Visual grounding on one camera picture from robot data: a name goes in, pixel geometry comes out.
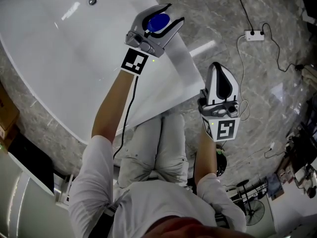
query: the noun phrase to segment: shirt sleeve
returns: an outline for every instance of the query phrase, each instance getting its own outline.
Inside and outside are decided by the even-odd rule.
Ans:
[[[83,165],[69,192],[69,216],[77,238],[87,238],[112,203],[111,142],[94,136],[83,153]]]
[[[197,195],[216,212],[223,214],[230,228],[240,232],[246,231],[247,223],[243,211],[231,201],[215,174],[208,174],[199,181]]]

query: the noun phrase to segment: blue object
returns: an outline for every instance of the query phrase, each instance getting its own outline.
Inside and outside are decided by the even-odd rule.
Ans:
[[[157,14],[148,22],[148,30],[150,32],[157,32],[163,29],[169,23],[169,16],[167,14]]]

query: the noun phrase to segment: cardboard box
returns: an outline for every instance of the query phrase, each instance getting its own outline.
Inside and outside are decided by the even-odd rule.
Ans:
[[[19,110],[0,84],[0,137],[5,139],[19,117]]]
[[[0,145],[4,152],[8,152],[9,146],[11,145],[11,143],[13,142],[13,140],[19,132],[19,128],[16,125],[13,125],[6,138],[4,140],[0,138]]]

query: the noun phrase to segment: person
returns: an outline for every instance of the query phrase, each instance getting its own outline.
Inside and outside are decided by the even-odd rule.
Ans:
[[[97,112],[81,170],[69,193],[76,237],[250,238],[243,233],[243,211],[216,176],[216,144],[203,128],[194,170],[197,195],[187,189],[182,116],[155,117],[136,128],[118,178],[126,192],[112,201],[112,143],[133,77],[120,71]],[[149,178],[153,169],[158,179]],[[113,208],[109,221],[105,213]],[[226,217],[229,229],[216,226],[216,212]]]

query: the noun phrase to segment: gray tile floor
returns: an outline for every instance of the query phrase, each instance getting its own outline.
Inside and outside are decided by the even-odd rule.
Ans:
[[[241,81],[242,65],[235,45],[237,38],[250,27],[239,0],[157,1],[173,3],[172,18],[185,16],[180,34],[190,51],[208,42],[213,43],[206,52],[194,57],[203,78],[209,65],[217,61],[230,69],[238,82]],[[281,46],[280,65],[283,69],[291,62],[304,62],[312,47],[294,0],[243,2],[255,29],[264,22],[271,25],[273,36]],[[274,148],[267,156],[283,151],[285,136],[301,120],[306,109],[305,101],[312,94],[302,82],[300,73],[293,68],[286,73],[277,69],[277,47],[268,36],[264,42],[240,43],[246,66],[242,91],[250,103],[251,115],[240,124],[236,139],[224,146],[228,167],[221,179],[226,185],[244,179],[255,181],[275,171],[282,155],[266,159],[264,152],[270,148],[271,142],[274,142]],[[58,170],[77,174],[85,145],[73,138],[36,102],[1,47],[0,80],[21,111],[18,125],[22,132],[53,159]],[[194,97],[171,110],[185,118],[186,153],[191,166],[201,128],[196,102],[197,97]],[[127,131],[125,142],[131,140],[132,135],[133,131]],[[120,140],[115,140],[115,148],[120,145]]]

